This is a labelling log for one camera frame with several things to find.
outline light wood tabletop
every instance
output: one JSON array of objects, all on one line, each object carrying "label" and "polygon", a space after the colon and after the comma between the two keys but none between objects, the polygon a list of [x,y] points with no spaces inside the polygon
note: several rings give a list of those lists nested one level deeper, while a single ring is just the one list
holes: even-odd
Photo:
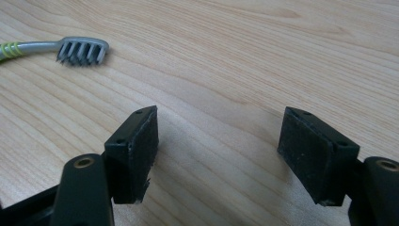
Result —
[{"label": "light wood tabletop", "polygon": [[116,225],[349,225],[315,205],[278,155],[285,106],[310,111],[399,160],[396,0],[0,1],[0,41],[106,40],[98,67],[56,53],[0,64],[3,207],[157,105],[159,150],[144,202]]}]

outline yellow-green handle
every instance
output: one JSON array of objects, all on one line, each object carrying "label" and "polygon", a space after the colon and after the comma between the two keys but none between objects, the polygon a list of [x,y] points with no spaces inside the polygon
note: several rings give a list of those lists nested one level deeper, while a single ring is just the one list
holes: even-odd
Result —
[{"label": "yellow-green handle", "polygon": [[18,48],[18,42],[7,42],[0,45],[0,60],[23,56],[24,53]]}]

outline brush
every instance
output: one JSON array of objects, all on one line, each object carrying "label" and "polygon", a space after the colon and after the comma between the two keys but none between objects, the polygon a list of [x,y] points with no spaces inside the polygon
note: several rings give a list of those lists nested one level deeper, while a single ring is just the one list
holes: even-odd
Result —
[{"label": "brush", "polygon": [[66,37],[59,41],[8,42],[0,45],[0,60],[58,51],[56,61],[72,66],[101,64],[109,45],[88,37]]}]

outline wooden table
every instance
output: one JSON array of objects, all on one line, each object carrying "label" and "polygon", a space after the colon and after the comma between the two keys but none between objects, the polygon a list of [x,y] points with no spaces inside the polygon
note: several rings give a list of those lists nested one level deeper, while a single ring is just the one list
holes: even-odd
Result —
[{"label": "wooden table", "polygon": [[308,110],[399,160],[399,5],[385,1],[0,1],[0,41],[104,39],[100,67],[56,54],[0,65],[4,207],[135,110],[158,106],[159,152],[140,205],[116,225],[349,225],[315,205],[276,148],[284,107]]}]

